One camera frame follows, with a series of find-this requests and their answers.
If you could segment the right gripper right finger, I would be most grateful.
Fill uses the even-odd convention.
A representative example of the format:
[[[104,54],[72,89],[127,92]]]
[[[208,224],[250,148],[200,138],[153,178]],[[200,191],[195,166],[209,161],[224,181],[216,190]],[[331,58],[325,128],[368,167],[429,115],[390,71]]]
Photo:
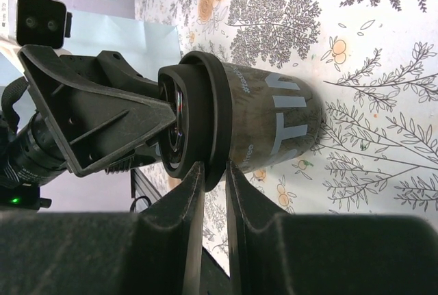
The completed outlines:
[[[289,214],[227,163],[233,294],[436,294],[437,232],[421,218]]]

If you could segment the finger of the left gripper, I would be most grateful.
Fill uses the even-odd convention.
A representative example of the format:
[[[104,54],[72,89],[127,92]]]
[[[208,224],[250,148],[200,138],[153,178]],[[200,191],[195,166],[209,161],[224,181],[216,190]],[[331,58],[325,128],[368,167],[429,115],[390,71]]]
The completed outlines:
[[[144,78],[116,51],[102,51],[97,56],[61,55],[61,61],[79,76],[107,86],[146,97],[158,97],[156,81]]]

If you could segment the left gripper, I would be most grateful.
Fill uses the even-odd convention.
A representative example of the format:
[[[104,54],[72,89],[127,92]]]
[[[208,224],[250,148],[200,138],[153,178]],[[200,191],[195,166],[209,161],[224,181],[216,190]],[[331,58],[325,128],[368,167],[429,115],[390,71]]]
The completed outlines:
[[[176,121],[172,105],[88,81],[51,47],[18,52],[26,79],[1,94],[1,205],[50,206],[40,188],[66,171],[85,177],[146,144]],[[27,91],[39,112],[18,128]]]

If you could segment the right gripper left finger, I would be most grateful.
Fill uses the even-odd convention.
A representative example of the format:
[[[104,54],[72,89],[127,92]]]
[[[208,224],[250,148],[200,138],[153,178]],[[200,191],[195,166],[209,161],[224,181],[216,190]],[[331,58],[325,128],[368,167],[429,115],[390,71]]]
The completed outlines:
[[[2,294],[198,294],[205,169],[140,213],[1,214]]]

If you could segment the light blue paper bag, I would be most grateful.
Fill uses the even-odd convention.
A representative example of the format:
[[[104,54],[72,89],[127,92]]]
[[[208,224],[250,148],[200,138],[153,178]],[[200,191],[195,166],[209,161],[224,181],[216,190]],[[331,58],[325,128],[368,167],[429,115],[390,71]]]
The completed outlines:
[[[173,26],[89,12],[71,13],[73,19],[70,38],[64,40],[63,46],[69,53],[64,55],[97,56],[102,51],[116,51],[144,78],[156,82],[159,69],[165,64],[175,62],[180,56],[178,37]],[[26,79],[18,53],[13,60],[1,54],[1,94],[16,79]],[[27,83],[27,91],[14,104],[14,110],[20,117],[19,129],[29,122],[35,112],[39,112],[30,95],[29,82]],[[157,160],[158,135],[103,170],[126,170],[141,163],[154,163]],[[3,211],[38,211],[48,207],[50,206],[1,205]]]

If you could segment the dark coffee cup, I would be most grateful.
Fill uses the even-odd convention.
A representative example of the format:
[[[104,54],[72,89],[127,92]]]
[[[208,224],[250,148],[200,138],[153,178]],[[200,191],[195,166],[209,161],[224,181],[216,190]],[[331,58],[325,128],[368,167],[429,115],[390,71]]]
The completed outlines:
[[[232,101],[229,159],[242,172],[293,159],[316,141],[322,104],[303,80],[226,63]]]

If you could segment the black coffee lid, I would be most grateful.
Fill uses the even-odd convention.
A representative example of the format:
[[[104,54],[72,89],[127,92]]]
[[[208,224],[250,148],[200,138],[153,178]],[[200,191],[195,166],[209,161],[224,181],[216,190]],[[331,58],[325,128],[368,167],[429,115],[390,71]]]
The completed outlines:
[[[183,179],[202,162],[210,192],[223,176],[231,148],[231,90],[224,65],[210,53],[191,51],[177,65],[160,68],[158,84],[160,98],[177,116],[159,137],[164,168]]]

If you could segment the floral table mat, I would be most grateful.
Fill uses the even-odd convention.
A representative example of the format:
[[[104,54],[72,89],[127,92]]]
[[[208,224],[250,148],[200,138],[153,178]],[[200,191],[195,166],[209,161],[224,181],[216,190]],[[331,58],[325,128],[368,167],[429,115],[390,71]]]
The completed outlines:
[[[285,211],[416,215],[437,224],[437,0],[136,0],[183,53],[294,75],[322,137],[248,174]]]

